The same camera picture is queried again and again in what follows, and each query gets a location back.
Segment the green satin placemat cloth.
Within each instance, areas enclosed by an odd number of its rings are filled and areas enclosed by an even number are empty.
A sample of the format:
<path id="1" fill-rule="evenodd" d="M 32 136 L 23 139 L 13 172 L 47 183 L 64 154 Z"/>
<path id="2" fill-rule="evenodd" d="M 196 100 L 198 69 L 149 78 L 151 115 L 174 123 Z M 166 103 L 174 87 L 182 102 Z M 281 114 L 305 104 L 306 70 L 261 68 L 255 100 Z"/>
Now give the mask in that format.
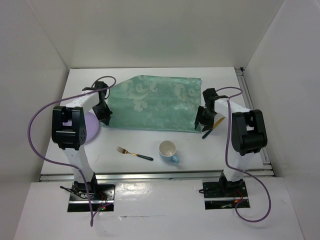
<path id="1" fill-rule="evenodd" d="M 110 90 L 109 128 L 199 133 L 200 78 L 137 75 Z"/>

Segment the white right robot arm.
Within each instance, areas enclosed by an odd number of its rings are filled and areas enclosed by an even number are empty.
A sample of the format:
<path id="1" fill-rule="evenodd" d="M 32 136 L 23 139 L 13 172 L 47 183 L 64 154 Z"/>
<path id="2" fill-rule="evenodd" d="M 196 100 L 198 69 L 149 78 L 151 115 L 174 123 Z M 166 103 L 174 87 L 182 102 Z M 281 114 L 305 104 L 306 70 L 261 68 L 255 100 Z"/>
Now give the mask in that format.
<path id="1" fill-rule="evenodd" d="M 215 88 L 202 92 L 205 106 L 199 106 L 194 128 L 202 126 L 205 137 L 213 131 L 215 116 L 220 114 L 228 121 L 225 147 L 225 165 L 218 180 L 218 191 L 232 197 L 241 190 L 244 174 L 251 160 L 268 143 L 263 113 L 231 101 L 230 96 L 218 95 Z"/>

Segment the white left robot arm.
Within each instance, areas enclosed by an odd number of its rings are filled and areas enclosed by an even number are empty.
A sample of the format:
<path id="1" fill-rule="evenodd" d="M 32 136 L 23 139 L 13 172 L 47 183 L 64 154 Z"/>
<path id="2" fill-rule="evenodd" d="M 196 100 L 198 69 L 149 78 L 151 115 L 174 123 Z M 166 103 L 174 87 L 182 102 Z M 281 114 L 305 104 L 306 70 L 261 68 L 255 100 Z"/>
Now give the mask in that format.
<path id="1" fill-rule="evenodd" d="M 88 136 L 85 115 L 93 110 L 99 123 L 109 125 L 113 113 L 105 102 L 107 87 L 106 83 L 97 80 L 93 87 L 82 90 L 82 96 L 65 106 L 56 106 L 52 111 L 52 141 L 62 149 L 68 163 L 75 166 L 75 192 L 88 200 L 97 197 L 99 187 L 84 148 Z"/>

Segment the purple plate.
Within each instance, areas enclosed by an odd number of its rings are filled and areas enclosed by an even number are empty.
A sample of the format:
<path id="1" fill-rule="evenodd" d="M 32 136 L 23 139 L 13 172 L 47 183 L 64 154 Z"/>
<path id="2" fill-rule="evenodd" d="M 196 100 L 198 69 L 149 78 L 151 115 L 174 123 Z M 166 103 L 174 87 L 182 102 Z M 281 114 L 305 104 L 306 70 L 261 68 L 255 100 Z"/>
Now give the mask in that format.
<path id="1" fill-rule="evenodd" d="M 86 127 L 86 141 L 85 143 L 89 143 L 93 140 L 99 132 L 100 122 L 96 115 L 92 112 L 88 112 L 84 116 L 85 127 Z"/>

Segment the light blue mug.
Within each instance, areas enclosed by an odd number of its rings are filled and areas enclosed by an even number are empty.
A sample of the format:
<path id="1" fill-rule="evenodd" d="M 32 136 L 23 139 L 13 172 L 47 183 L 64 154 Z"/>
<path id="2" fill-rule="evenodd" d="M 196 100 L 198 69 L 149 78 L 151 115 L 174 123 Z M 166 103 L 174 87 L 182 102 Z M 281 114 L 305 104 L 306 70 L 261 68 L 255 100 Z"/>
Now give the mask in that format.
<path id="1" fill-rule="evenodd" d="M 166 163 L 179 163 L 179 159 L 177 157 L 177 147 L 172 141 L 165 140 L 161 142 L 158 151 L 161 159 Z"/>

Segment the aluminium front rail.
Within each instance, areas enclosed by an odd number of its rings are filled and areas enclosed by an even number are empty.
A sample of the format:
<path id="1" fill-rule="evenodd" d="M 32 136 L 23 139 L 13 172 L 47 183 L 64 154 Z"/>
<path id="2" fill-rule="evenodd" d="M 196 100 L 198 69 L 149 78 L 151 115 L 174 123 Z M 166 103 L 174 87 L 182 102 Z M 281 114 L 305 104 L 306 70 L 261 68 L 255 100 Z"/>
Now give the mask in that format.
<path id="1" fill-rule="evenodd" d="M 110 173 L 98 174 L 96 179 L 100 182 L 111 181 L 158 181 L 158 180 L 191 180 L 191 179 L 215 179 L 221 175 L 221 170 L 214 171 L 182 171 L 182 172 L 156 172 L 156 173 Z M 255 169 L 250 170 L 257 177 L 274 177 L 272 169 Z M 40 182 L 63 182 L 72 181 L 73 176 L 70 174 L 42 174 Z"/>

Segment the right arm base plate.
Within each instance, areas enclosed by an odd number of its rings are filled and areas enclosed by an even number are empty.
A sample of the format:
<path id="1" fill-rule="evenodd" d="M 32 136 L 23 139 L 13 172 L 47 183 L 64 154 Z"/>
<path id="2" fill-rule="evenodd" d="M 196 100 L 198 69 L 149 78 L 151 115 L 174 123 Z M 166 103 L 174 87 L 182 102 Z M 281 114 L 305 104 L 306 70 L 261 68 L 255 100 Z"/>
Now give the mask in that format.
<path id="1" fill-rule="evenodd" d="M 248 192 L 244 182 L 238 189 L 227 194 L 222 192 L 218 182 L 203 182 L 202 189 L 198 192 L 204 197 L 206 210 L 234 209 L 236 204 L 239 204 L 238 208 L 250 208 Z"/>

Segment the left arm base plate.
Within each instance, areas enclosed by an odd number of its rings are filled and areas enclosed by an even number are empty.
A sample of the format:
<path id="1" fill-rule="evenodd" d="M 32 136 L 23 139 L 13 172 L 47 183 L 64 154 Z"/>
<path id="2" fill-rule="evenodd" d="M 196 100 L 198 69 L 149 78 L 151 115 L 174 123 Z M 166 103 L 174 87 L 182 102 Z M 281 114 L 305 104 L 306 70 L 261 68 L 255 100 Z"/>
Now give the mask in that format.
<path id="1" fill-rule="evenodd" d="M 85 192 L 76 192 L 72 188 L 66 188 L 70 193 L 68 201 L 68 213 L 90 212 L 87 194 Z M 113 212 L 115 199 L 115 184 L 100 184 L 97 193 L 90 193 L 90 200 L 93 212 Z"/>

